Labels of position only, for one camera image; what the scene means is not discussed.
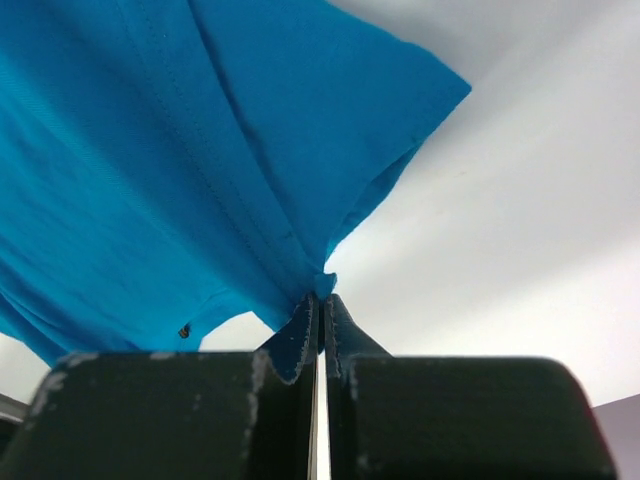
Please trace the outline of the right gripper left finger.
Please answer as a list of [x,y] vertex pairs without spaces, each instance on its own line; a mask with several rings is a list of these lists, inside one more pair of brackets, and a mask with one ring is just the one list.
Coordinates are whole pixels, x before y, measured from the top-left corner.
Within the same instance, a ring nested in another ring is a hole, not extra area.
[[253,351],[91,353],[42,381],[5,479],[313,479],[319,302]]

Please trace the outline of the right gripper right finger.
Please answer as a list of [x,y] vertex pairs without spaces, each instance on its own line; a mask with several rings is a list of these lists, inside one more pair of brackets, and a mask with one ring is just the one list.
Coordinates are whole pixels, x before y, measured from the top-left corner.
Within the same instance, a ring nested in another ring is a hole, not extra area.
[[614,479],[586,395],[539,357],[394,356],[322,308],[335,479]]

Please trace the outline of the dark blue t shirt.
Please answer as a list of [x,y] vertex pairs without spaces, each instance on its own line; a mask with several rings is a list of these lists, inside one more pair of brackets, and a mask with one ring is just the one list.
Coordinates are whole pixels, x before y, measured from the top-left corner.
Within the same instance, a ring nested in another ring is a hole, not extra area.
[[281,328],[470,90],[325,1],[3,2],[2,333],[54,364]]

